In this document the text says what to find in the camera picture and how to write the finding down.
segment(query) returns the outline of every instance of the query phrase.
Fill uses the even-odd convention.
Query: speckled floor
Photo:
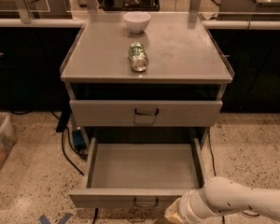
[[[34,112],[12,115],[11,122],[18,142],[0,171],[0,224],[59,223],[62,218],[63,223],[92,223],[94,210],[76,209],[68,196],[71,189],[80,187],[81,175],[63,156],[56,118],[50,112]],[[280,189],[280,114],[223,113],[210,137],[218,175],[254,187]],[[69,148],[66,152],[83,170],[85,162]],[[213,176],[208,142],[203,158],[207,175]],[[96,223],[168,222],[163,210],[100,209]],[[222,223],[222,219],[212,217],[204,223]],[[278,222],[237,214],[226,217],[225,223]]]

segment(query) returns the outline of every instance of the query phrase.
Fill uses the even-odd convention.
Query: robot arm
[[[254,189],[215,176],[202,189],[186,192],[168,207],[165,216],[173,223],[194,224],[244,210],[280,221],[280,189]]]

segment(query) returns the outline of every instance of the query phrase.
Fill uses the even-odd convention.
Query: can
[[[132,42],[130,45],[129,59],[133,71],[143,72],[147,70],[149,61],[144,46],[140,42]]]

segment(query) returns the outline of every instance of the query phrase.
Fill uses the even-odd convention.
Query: closed drawer
[[[205,181],[194,128],[95,128],[76,207],[166,208]]]
[[[214,125],[220,101],[80,101],[70,102],[78,126]]]

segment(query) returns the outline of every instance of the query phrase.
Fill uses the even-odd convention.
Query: open drawer
[[[205,171],[194,128],[104,127],[91,130],[76,207],[168,207],[199,189]]]

